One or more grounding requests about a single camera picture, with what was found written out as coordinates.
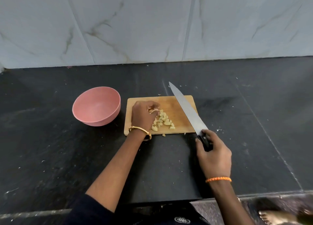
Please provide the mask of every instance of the wall tile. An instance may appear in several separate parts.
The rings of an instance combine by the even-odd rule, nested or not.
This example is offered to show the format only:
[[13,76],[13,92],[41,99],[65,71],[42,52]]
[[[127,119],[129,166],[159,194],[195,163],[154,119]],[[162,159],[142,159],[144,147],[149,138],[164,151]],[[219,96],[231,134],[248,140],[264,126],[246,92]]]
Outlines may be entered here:
[[191,0],[69,0],[96,64],[181,61]]
[[196,0],[183,60],[313,55],[313,0]]
[[94,64],[67,0],[0,0],[0,65]]

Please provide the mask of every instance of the bangle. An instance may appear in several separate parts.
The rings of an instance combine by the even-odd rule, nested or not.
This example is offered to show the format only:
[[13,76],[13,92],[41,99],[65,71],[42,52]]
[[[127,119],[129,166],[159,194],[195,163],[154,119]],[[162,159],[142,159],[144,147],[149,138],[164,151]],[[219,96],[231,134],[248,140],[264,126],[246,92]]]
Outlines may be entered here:
[[130,132],[132,128],[137,128],[137,129],[144,131],[149,136],[149,140],[151,140],[151,138],[152,138],[151,133],[149,133],[147,130],[140,128],[140,127],[131,126],[131,127],[129,127],[128,131]]
[[221,180],[221,179],[229,180],[230,182],[232,182],[232,179],[230,179],[229,177],[226,177],[226,176],[209,178],[205,182],[208,183],[210,181]]

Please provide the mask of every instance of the black knife handle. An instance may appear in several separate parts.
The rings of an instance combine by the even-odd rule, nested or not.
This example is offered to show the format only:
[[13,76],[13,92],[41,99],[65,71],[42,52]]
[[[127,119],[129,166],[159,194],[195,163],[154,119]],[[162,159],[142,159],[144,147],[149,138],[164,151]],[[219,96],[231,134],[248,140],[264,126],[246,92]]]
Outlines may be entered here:
[[209,152],[209,151],[213,150],[213,144],[210,144],[211,142],[207,139],[205,133],[201,132],[201,135],[198,135],[198,138],[202,142],[204,150],[206,152]]

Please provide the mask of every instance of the chef's knife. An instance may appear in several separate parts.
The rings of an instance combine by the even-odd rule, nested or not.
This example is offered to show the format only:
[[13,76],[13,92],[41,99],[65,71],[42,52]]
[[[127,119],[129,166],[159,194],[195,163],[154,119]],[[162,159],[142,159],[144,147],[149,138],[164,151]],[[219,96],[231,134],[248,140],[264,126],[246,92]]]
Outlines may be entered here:
[[170,84],[171,90],[173,91],[174,96],[176,97],[178,103],[182,107],[182,110],[186,114],[189,122],[191,123],[191,126],[194,128],[198,138],[201,140],[204,146],[204,149],[206,151],[212,150],[213,146],[209,144],[208,139],[206,138],[205,134],[202,132],[202,129],[208,129],[207,126],[198,116],[196,111],[192,108],[190,103],[186,100],[182,92],[180,92],[180,90],[177,89],[177,87],[174,86],[172,83],[169,82],[169,84]]

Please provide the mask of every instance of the wooden cutting board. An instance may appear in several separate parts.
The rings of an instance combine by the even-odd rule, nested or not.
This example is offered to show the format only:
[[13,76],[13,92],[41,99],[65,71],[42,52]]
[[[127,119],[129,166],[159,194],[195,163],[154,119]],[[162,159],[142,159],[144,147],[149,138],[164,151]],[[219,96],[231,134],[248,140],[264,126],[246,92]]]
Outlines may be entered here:
[[[198,113],[194,98],[192,96],[185,96],[194,110]],[[151,134],[169,134],[169,133],[185,133],[185,132],[195,132],[194,128],[191,126],[187,116],[180,107],[175,96],[159,96],[159,97],[142,97],[142,98],[129,98],[127,100],[126,107],[126,117],[125,117],[125,127],[124,134],[128,135],[128,128],[131,126],[131,109],[134,106],[135,102],[138,100],[149,101],[153,100],[160,104],[160,109],[163,109],[164,112],[168,115],[168,118],[172,120],[175,125],[175,129],[169,129],[169,126],[163,125],[158,128],[158,131],[155,132],[150,130]]]

